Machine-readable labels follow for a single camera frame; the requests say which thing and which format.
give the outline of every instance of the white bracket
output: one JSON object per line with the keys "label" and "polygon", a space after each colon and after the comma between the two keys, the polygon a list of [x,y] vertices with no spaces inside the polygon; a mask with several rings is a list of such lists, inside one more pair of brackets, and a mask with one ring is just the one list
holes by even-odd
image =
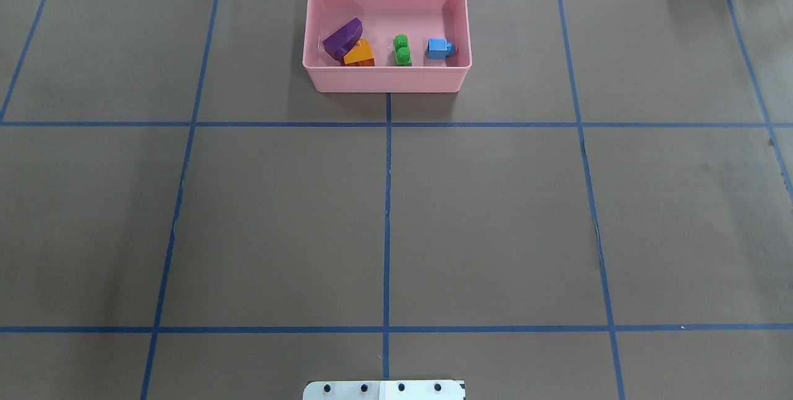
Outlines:
{"label": "white bracket", "polygon": [[311,382],[303,400],[465,400],[458,380]]}

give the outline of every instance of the blue block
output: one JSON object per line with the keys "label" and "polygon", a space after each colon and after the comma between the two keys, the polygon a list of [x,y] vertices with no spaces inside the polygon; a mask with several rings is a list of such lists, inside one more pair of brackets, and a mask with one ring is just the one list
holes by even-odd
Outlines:
{"label": "blue block", "polygon": [[427,42],[427,58],[445,59],[454,54],[454,44],[447,42],[445,38],[430,38]]}

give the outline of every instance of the purple block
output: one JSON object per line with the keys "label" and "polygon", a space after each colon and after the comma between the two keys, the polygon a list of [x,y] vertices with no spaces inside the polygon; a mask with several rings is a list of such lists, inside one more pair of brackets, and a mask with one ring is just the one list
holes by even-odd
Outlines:
{"label": "purple block", "polygon": [[355,47],[355,43],[361,39],[362,34],[363,22],[357,17],[353,17],[352,21],[322,41],[322,46],[335,61],[343,62],[344,56]]}

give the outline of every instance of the yellow-orange wedge block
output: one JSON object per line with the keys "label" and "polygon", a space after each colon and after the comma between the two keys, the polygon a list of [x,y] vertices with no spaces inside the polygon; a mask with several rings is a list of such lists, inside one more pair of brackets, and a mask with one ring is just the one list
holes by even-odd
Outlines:
{"label": "yellow-orange wedge block", "polygon": [[359,39],[355,47],[344,56],[344,65],[348,66],[371,66],[374,65],[374,53],[372,47],[366,39]]}

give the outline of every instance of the storage box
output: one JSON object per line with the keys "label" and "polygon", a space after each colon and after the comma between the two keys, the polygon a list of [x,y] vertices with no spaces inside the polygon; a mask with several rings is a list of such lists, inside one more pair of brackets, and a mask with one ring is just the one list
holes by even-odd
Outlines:
{"label": "storage box", "polygon": [[[345,67],[322,41],[357,17],[374,50],[374,67]],[[396,66],[393,39],[408,36],[413,66]],[[429,38],[453,42],[456,53],[427,59]],[[319,92],[458,92],[471,68],[468,0],[309,0],[303,67]]]}

